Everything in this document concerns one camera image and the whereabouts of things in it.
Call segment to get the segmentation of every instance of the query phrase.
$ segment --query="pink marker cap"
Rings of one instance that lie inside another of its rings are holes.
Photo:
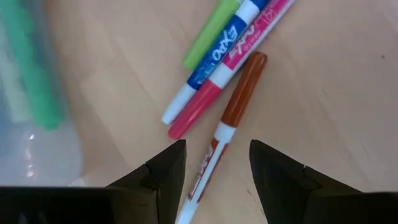
[[[221,92],[220,87],[207,79],[170,127],[169,138],[180,139]]]

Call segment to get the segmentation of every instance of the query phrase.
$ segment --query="wooden table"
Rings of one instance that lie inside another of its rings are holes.
[[[215,0],[48,0],[85,152],[104,186],[173,141],[160,117]],[[265,223],[249,166],[260,139],[359,190],[398,190],[398,2],[297,0],[259,50],[269,63],[193,223]],[[186,135],[184,199],[236,84]]]

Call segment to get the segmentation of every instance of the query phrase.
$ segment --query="clear plastic bin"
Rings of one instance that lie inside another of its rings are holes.
[[[0,185],[68,185],[83,155],[41,0],[0,1]]]

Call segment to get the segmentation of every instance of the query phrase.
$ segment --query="green object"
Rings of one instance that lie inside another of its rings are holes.
[[[37,37],[40,33],[28,9],[20,0],[0,0],[0,19],[4,25],[14,59],[17,63],[27,100],[36,125],[46,130],[57,129],[64,114],[57,99],[56,86],[49,61],[41,58]]]
[[[218,34],[232,15],[238,10],[242,0],[219,0],[218,6],[206,21],[191,49],[184,59],[184,65],[193,70],[211,47]]]

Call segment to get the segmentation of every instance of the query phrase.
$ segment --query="brown marker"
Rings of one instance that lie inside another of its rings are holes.
[[[186,219],[184,217],[189,219],[195,213],[198,203],[211,179],[211,175],[232,140],[266,63],[267,56],[263,53],[254,52],[249,57],[243,70],[243,75],[229,100],[214,138],[211,141],[209,150],[200,166],[195,183],[183,205],[182,219]]]

